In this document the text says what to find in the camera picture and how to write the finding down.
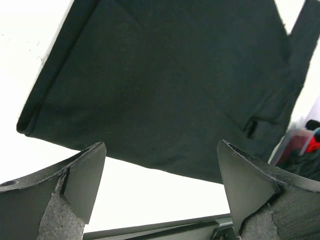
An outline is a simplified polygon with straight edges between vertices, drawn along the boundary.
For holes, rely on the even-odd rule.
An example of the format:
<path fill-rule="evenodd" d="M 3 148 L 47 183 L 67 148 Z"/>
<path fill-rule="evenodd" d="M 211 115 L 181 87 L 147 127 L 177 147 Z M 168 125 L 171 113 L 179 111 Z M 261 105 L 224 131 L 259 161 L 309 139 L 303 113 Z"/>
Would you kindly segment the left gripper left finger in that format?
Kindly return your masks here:
<path fill-rule="evenodd" d="M 90 222 L 107 148 L 76 155 L 0 185 L 2 240 L 81 240 Z"/>

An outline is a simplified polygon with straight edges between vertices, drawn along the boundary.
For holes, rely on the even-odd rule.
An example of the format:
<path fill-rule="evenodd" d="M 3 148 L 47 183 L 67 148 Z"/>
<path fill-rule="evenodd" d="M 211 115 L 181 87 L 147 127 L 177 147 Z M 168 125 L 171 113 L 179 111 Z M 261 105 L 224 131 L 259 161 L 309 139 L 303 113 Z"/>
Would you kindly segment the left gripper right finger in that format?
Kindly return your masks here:
<path fill-rule="evenodd" d="M 318 240 L 320 183 L 270 165 L 225 140 L 218 164 L 241 240 Z"/>

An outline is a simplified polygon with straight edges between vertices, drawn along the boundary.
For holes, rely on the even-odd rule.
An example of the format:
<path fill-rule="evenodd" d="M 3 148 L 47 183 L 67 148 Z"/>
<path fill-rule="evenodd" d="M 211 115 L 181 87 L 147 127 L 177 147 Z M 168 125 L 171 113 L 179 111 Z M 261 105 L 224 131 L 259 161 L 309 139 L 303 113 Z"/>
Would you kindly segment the black t shirt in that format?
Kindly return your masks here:
<path fill-rule="evenodd" d="M 269 159 L 319 35 L 317 0 L 291 33 L 272 0 L 76 0 L 16 129 L 221 183 L 220 140 Z"/>

